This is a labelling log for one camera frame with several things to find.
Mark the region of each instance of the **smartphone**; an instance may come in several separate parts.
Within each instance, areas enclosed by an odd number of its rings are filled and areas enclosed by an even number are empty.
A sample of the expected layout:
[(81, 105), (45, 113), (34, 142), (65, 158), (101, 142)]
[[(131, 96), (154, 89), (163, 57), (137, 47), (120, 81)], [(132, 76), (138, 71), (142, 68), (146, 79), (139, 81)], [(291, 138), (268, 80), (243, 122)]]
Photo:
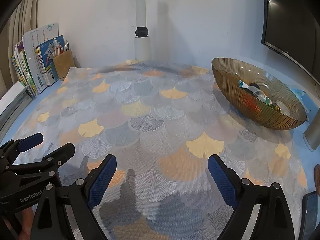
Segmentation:
[(301, 227), (298, 240), (308, 240), (316, 229), (318, 216), (317, 192), (305, 194), (302, 199)]

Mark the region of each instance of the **television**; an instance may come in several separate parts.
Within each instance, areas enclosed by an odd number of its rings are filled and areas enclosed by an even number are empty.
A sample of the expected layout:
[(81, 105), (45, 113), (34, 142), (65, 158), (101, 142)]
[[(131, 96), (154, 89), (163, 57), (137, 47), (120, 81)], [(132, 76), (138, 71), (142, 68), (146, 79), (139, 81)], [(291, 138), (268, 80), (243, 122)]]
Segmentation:
[(303, 68), (320, 85), (320, 26), (305, 0), (264, 0), (261, 43)]

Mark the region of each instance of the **blue gripper pad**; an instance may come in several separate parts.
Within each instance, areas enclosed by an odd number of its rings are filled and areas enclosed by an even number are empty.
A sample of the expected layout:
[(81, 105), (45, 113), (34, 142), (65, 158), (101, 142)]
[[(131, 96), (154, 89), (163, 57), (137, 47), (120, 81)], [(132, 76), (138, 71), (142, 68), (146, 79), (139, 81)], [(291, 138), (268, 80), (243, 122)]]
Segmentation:
[(116, 168), (116, 157), (112, 156), (102, 168), (101, 172), (89, 189), (89, 200), (87, 202), (87, 205), (90, 209), (92, 209), (94, 206), (99, 205), (113, 175), (116, 172)]
[(236, 188), (213, 156), (209, 157), (208, 168), (226, 204), (236, 209), (238, 206)]
[(43, 135), (41, 133), (36, 133), (20, 141), (18, 144), (18, 151), (24, 153), (27, 150), (33, 148), (34, 146), (39, 145), (42, 142), (43, 142)]

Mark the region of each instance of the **pen holder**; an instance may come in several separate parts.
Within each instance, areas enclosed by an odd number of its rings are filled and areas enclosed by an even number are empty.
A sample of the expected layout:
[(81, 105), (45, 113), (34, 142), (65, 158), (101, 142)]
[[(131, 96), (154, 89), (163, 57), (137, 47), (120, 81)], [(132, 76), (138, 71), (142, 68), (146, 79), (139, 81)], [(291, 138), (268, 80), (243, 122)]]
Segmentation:
[(75, 62), (73, 61), (71, 49), (63, 52), (57, 57), (53, 58), (53, 63), (56, 68), (58, 77), (60, 80), (64, 80), (67, 76), (69, 69), (75, 67)]

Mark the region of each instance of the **curtain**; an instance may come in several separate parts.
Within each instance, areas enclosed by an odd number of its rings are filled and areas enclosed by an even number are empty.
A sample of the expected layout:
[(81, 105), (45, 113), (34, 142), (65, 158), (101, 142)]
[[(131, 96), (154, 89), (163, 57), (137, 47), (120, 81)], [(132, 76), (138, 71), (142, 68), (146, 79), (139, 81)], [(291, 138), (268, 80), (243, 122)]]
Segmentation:
[(37, 28), (38, 0), (22, 0), (14, 10), (3, 32), (7, 33), (7, 54), (0, 58), (0, 98), (17, 82), (17, 74), (11, 61), (16, 44), (22, 36)]

